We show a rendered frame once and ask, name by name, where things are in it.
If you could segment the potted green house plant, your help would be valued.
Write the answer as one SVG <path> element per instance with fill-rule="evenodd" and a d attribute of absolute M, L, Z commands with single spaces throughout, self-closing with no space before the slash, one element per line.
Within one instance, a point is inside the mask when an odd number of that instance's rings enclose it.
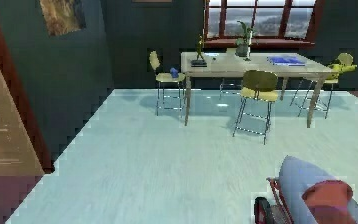
<path fill-rule="evenodd" d="M 235 42 L 237 48 L 235 55 L 242 57 L 245 61 L 250 61 L 251 44 L 254 30 L 247 27 L 243 21 L 239 21 L 242 28 L 242 36 Z"/>

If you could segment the tan wooden room door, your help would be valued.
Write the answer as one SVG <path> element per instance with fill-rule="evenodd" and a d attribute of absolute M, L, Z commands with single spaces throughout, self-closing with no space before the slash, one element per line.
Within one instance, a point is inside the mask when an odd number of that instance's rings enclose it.
<path fill-rule="evenodd" d="M 43 176 L 44 171 L 0 70 L 0 176 Z"/>

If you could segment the grey and red cart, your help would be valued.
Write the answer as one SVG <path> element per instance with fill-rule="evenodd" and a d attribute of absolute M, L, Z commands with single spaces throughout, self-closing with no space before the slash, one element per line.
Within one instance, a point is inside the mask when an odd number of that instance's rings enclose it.
<path fill-rule="evenodd" d="M 287 155 L 267 181 L 275 203 L 255 198 L 255 224 L 358 224 L 353 188 L 310 162 Z"/>

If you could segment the blue book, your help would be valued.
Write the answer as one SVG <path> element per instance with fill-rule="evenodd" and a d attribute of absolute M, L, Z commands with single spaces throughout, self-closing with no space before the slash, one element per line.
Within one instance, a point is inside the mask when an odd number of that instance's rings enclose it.
<path fill-rule="evenodd" d="M 304 66 L 305 62 L 295 56 L 268 56 L 267 60 L 273 65 Z"/>

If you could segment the bronze figurine statue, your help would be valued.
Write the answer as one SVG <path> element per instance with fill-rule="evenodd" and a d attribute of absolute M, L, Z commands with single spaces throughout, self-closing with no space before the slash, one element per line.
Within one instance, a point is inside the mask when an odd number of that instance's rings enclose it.
<path fill-rule="evenodd" d="M 202 55 L 203 45 L 204 45 L 203 36 L 200 35 L 197 46 L 196 46 L 196 53 L 197 53 L 196 58 L 191 61 L 192 67 L 206 67 L 207 66 L 207 62 L 205 61 L 205 59 Z"/>

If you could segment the brown wall painting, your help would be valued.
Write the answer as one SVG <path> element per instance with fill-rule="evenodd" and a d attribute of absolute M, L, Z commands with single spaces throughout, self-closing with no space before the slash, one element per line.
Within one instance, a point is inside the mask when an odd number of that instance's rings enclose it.
<path fill-rule="evenodd" d="M 65 35 L 86 27 L 82 0 L 39 0 L 50 36 Z"/>

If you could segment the red framed window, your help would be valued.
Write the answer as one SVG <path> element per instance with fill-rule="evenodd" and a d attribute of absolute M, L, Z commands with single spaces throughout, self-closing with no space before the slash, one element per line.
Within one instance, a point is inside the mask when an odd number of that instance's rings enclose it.
<path fill-rule="evenodd" d="M 241 24 L 253 30 L 254 48 L 309 48 L 315 45 L 325 0 L 204 0 L 208 48 L 236 45 Z"/>

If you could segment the yellow metal-legged chair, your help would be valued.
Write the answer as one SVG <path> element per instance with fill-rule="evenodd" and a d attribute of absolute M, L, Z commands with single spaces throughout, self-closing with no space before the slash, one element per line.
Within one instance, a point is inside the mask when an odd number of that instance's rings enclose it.
<path fill-rule="evenodd" d="M 155 105 L 155 114 L 159 115 L 160 110 L 183 110 L 185 90 L 184 90 L 184 81 L 185 75 L 183 73 L 179 73 L 178 78 L 173 78 L 169 72 L 160 72 L 159 69 L 161 67 L 161 62 L 158 57 L 158 53 L 153 50 L 149 53 L 149 64 L 155 74 L 155 81 L 157 83 L 157 99 Z M 175 84 L 177 86 L 178 93 L 176 96 L 167 95 L 165 93 L 165 85 L 166 84 Z M 176 99 L 178 100 L 177 106 L 167 106 L 165 104 L 166 99 Z"/>
<path fill-rule="evenodd" d="M 340 53 L 336 59 L 334 59 L 330 64 L 328 64 L 328 67 L 329 65 L 331 64 L 344 64 L 344 65 L 356 65 L 354 63 L 354 58 L 353 56 L 350 54 L 350 53 Z M 326 85 L 330 85 L 331 88 L 330 88 L 330 91 L 329 91 L 329 98 L 328 98 L 328 101 L 327 102 L 322 102 L 320 99 L 317 99 L 317 103 L 316 103 L 316 107 L 315 109 L 317 111 L 322 111 L 325 113 L 325 117 L 328 117 L 328 112 L 329 112 L 329 109 L 330 109 L 330 106 L 331 106 L 331 99 L 332 99 L 332 94 L 333 94 L 333 89 L 334 89 L 334 86 L 336 84 L 339 83 L 339 77 L 342 75 L 342 74 L 331 74 L 330 76 L 328 76 L 325 81 L 324 81 L 324 84 Z M 302 103 L 301 104 L 298 104 L 295 102 L 295 100 L 297 99 L 297 94 L 299 92 L 299 89 L 300 87 L 302 86 L 303 82 L 304 81 L 308 81 L 309 82 L 309 85 L 308 85 L 308 89 L 307 89 L 307 92 L 302 100 Z M 298 87 L 297 87 L 297 90 L 295 92 L 295 94 L 293 95 L 293 98 L 291 100 L 291 103 L 290 105 L 293 105 L 295 104 L 298 108 L 299 108 L 299 112 L 298 112 L 298 116 L 301 115 L 301 112 L 303 110 L 307 110 L 307 107 L 305 106 L 305 103 L 307 100 L 311 100 L 312 97 L 309 95 L 309 92 L 310 90 L 312 89 L 312 86 L 313 85 L 316 85 L 317 84 L 317 79 L 316 78 L 307 78 L 307 77 L 303 77 L 299 84 L 298 84 Z"/>
<path fill-rule="evenodd" d="M 268 132 L 271 128 L 272 105 L 278 99 L 278 93 L 276 91 L 277 82 L 278 82 L 278 76 L 274 72 L 270 72 L 270 71 L 249 70 L 243 74 L 242 88 L 240 90 L 241 104 L 239 107 L 237 118 L 235 120 L 235 126 L 232 136 L 235 136 L 236 131 L 240 130 L 247 133 L 262 136 L 263 144 L 266 144 Z M 266 116 L 263 117 L 261 115 L 247 113 L 245 111 L 245 108 L 248 99 L 265 102 L 267 104 Z M 258 132 L 241 127 L 240 124 L 242 122 L 242 118 L 244 115 L 250 116 L 252 118 L 258 118 L 264 120 L 265 121 L 264 131 Z"/>

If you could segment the beige wooden dining table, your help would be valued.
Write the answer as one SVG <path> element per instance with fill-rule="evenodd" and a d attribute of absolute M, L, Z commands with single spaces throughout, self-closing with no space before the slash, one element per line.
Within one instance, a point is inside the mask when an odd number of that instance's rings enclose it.
<path fill-rule="evenodd" d="M 313 120 L 317 99 L 319 98 L 321 88 L 325 79 L 334 72 L 318 62 L 310 60 L 297 53 L 290 53 L 305 62 L 304 66 L 284 66 L 273 65 L 268 60 L 268 56 L 285 56 L 285 53 L 251 53 L 250 61 L 245 61 L 242 57 L 231 53 L 218 53 L 216 56 L 205 55 L 206 67 L 192 67 L 191 61 L 196 58 L 196 52 L 181 53 L 181 71 L 185 74 L 186 80 L 186 109 L 185 124 L 188 124 L 188 117 L 191 106 L 191 79 L 192 78 L 242 78 L 243 73 L 248 70 L 264 70 L 274 72 L 279 78 L 283 79 L 282 92 L 280 98 L 283 98 L 289 78 L 307 77 L 316 78 L 312 99 L 308 107 L 307 127 L 310 128 Z"/>

